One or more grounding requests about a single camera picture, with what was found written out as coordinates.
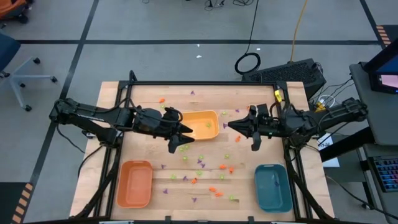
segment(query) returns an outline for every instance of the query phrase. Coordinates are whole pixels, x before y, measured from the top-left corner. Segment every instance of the yellow cable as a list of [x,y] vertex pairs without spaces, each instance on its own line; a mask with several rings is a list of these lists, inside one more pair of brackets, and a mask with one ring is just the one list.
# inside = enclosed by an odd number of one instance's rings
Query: yellow cable
[[305,0],[303,9],[301,10],[301,13],[300,13],[300,17],[298,18],[298,21],[297,21],[296,29],[294,30],[294,37],[293,37],[293,44],[292,44],[292,55],[290,56],[290,62],[293,62],[294,42],[296,41],[297,30],[299,29],[299,25],[300,25],[300,22],[301,22],[301,17],[303,17],[303,13],[304,13],[304,10],[305,10],[305,6],[307,6],[307,2],[308,2],[308,0]]

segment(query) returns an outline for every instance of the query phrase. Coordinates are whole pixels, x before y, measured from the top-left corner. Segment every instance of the wooden tabletop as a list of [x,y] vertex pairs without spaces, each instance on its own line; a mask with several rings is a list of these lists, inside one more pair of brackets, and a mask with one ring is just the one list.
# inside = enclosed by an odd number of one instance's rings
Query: wooden tabletop
[[[112,107],[117,86],[117,82],[103,82],[97,106]],[[295,107],[307,110],[303,84],[288,83],[288,88],[290,101]],[[143,108],[162,111],[160,98],[165,98],[165,106],[173,106],[181,112],[215,111],[218,114],[220,133],[212,140],[190,143],[185,152],[177,149],[175,154],[169,154],[167,141],[163,139],[125,133],[121,164],[130,160],[145,160],[152,164],[152,196],[146,207],[126,209],[117,205],[115,195],[112,219],[164,220],[165,216],[170,215],[172,220],[245,221],[248,220],[248,216],[253,216],[256,221],[294,220],[293,210],[287,213],[266,213],[256,202],[255,168],[261,164],[285,166],[281,139],[262,137],[260,150],[252,152],[252,139],[241,138],[236,142],[239,133],[231,128],[223,128],[223,123],[244,118],[248,113],[248,105],[271,105],[274,102],[271,86],[139,85],[132,89],[134,104]],[[310,142],[309,145],[317,146],[316,142]],[[86,155],[97,147],[97,140],[88,140]],[[98,188],[104,152],[105,150],[96,153],[83,166],[70,215],[77,214]],[[224,158],[225,154],[229,155],[229,159]],[[200,155],[204,157],[204,168],[197,163]],[[187,156],[188,159],[183,161],[183,156]],[[334,216],[319,153],[304,148],[301,150],[301,156],[309,191],[324,210]],[[233,174],[229,174],[227,170],[220,170],[221,164],[233,166]],[[197,175],[198,170],[202,172],[201,176]],[[224,180],[220,179],[221,174],[224,174]],[[176,176],[175,180],[170,178],[172,175]],[[191,184],[190,181],[183,181],[184,176],[189,180],[196,177],[198,181]],[[223,192],[224,196],[215,197],[215,194],[209,191],[209,187]],[[297,192],[300,211],[304,217],[302,195],[298,189]],[[230,201],[230,195],[233,195],[235,200]],[[103,202],[106,202],[107,198],[108,191],[103,196]],[[101,214],[104,214],[104,205],[105,203],[101,208]]]

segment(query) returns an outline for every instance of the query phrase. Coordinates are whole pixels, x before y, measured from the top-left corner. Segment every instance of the teal tray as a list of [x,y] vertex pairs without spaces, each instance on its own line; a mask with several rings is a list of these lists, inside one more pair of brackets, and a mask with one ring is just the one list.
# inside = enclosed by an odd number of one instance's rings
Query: teal tray
[[292,195],[286,169],[279,164],[259,165],[254,172],[257,202],[266,212],[280,213],[292,209]]

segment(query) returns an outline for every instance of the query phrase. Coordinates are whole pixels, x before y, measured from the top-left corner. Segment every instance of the orange and black tape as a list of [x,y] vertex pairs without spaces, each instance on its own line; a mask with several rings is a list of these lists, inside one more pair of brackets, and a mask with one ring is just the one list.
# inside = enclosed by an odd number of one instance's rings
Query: orange and black tape
[[379,35],[381,37],[381,40],[383,43],[386,45],[386,47],[391,44],[390,38],[388,38],[388,35],[386,34],[386,31],[384,30],[383,26],[376,26],[377,31],[379,32]]
[[30,183],[27,183],[25,185],[25,189],[22,190],[21,192],[21,197],[18,201],[18,205],[15,208],[15,213],[12,216],[12,222],[13,224],[20,224],[24,221],[24,217],[26,214],[27,206],[30,202],[30,198],[32,197],[32,189],[33,185]]

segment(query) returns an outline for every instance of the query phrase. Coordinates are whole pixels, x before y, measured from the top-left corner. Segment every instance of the orange tray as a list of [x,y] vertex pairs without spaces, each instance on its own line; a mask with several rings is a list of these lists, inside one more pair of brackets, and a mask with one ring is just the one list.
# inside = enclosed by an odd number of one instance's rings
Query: orange tray
[[148,161],[127,161],[119,176],[118,205],[122,208],[143,208],[150,200],[152,166]]
[[214,111],[195,111],[182,113],[182,123],[193,130],[192,133],[184,135],[195,140],[206,140],[218,135],[218,117]]

